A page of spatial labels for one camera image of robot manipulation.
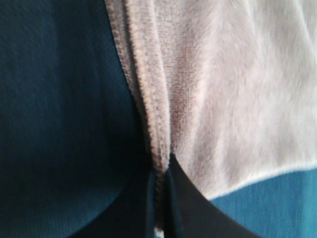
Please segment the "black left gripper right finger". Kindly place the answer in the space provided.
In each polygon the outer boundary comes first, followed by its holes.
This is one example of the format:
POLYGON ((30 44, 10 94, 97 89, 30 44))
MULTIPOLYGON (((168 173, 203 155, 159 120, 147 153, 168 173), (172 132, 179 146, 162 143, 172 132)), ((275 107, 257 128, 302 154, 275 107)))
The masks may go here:
POLYGON ((163 230, 166 238, 254 238, 255 233, 243 227, 197 190, 170 155, 165 173, 163 230))

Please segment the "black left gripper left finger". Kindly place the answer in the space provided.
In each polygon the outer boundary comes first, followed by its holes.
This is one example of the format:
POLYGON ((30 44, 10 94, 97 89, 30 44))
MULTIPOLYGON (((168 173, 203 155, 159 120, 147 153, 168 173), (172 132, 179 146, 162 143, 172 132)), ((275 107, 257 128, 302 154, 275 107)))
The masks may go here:
POLYGON ((136 174, 124 191, 73 238, 154 238, 155 172, 136 174))

